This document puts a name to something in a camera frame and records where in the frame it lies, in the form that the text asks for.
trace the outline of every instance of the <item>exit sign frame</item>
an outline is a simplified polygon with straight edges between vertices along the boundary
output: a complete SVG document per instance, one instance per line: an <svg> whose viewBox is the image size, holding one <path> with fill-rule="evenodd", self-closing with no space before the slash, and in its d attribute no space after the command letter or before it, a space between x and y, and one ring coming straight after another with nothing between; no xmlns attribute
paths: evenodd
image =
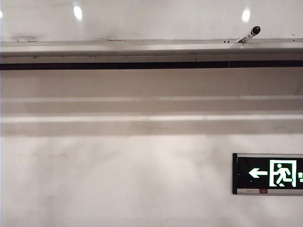
<svg viewBox="0 0 303 227"><path fill-rule="evenodd" d="M232 193L303 196L303 154L233 153Z"/></svg>

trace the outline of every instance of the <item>left-pointing arrow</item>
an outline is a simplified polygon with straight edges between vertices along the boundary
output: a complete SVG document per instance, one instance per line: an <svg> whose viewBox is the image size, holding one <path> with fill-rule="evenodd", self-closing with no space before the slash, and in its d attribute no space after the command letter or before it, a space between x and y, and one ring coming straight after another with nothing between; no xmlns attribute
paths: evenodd
<svg viewBox="0 0 303 227"><path fill-rule="evenodd" d="M258 171L260 168L253 168L249 174L253 177L253 178L260 178L259 175L267 175L267 171Z"/></svg>

